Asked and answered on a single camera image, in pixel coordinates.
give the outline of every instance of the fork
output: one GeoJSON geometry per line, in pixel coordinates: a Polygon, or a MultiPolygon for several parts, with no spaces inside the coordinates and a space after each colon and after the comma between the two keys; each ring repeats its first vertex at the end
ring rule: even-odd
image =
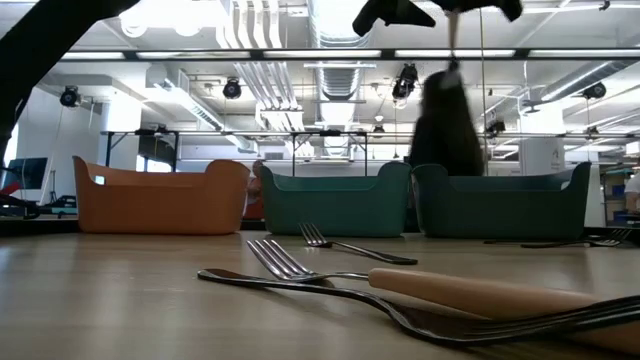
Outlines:
{"type": "Polygon", "coordinates": [[[568,245],[579,245],[579,244],[588,244],[591,247],[616,247],[624,240],[629,237],[631,234],[631,229],[615,229],[609,235],[609,239],[606,240],[577,240],[577,241],[566,241],[566,242],[557,242],[550,244],[524,244],[520,245],[526,249],[548,249],[554,247],[568,246],[568,245]]]}
{"type": "Polygon", "coordinates": [[[311,292],[361,301],[386,313],[410,336],[455,347],[551,338],[560,334],[600,329],[640,319],[640,296],[603,301],[549,315],[497,321],[454,318],[395,304],[364,291],[266,280],[223,269],[200,270],[198,279],[249,288],[311,292]]]}
{"type": "Polygon", "coordinates": [[[333,245],[338,245],[338,246],[342,246],[347,249],[359,252],[360,254],[363,254],[370,258],[384,261],[390,264],[415,265],[418,263],[418,260],[416,259],[409,259],[409,258],[403,258],[400,256],[389,255],[389,254],[381,253],[378,251],[373,251],[373,250],[369,250],[369,249],[365,249],[365,248],[361,248],[358,246],[353,246],[353,245],[349,245],[349,244],[345,244],[337,241],[327,241],[324,238],[324,236],[322,236],[318,228],[311,223],[300,223],[298,224],[298,226],[300,226],[300,230],[302,231],[302,235],[304,236],[304,239],[307,242],[307,245],[312,247],[331,248],[333,245]]]}
{"type": "Polygon", "coordinates": [[[369,280],[365,273],[335,272],[320,274],[305,268],[274,240],[247,241],[249,249],[273,276],[283,281],[313,282],[327,278],[343,278],[352,280],[369,280]]]}

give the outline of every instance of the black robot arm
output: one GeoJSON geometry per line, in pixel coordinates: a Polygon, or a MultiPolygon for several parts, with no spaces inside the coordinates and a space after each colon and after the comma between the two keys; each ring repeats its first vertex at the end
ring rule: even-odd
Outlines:
{"type": "Polygon", "coordinates": [[[40,0],[0,39],[0,159],[31,89],[93,24],[138,1],[40,0]]]}

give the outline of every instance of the wooden handle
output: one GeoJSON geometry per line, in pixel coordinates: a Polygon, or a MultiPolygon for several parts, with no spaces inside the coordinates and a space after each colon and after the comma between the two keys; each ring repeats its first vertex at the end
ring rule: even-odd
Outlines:
{"type": "MultiPolygon", "coordinates": [[[[373,269],[369,284],[491,319],[516,319],[588,306],[599,299],[581,293],[434,273],[373,269]]],[[[640,323],[571,336],[609,349],[640,355],[640,323]]]]}

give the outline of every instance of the computer monitor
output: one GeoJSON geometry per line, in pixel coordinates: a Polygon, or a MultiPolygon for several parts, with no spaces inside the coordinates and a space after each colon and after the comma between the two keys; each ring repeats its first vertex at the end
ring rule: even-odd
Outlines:
{"type": "Polygon", "coordinates": [[[7,168],[11,171],[5,171],[0,188],[17,182],[24,190],[38,190],[42,188],[47,158],[14,159],[7,168]]]}

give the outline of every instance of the wooden table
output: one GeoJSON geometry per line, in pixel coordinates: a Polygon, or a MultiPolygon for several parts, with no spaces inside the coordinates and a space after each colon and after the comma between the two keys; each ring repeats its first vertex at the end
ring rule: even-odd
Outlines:
{"type": "MultiPolygon", "coordinates": [[[[257,291],[197,280],[218,267],[269,277],[243,240],[225,237],[49,235],[0,239],[0,359],[611,359],[577,345],[526,343],[446,349],[401,333],[365,304],[329,296],[257,291]]],[[[390,266],[349,252],[276,238],[307,267],[368,271],[390,266]]],[[[637,250],[521,249],[419,236],[350,240],[415,257],[412,267],[595,293],[640,292],[637,250]]],[[[353,280],[394,301],[422,303],[353,280]]]]}

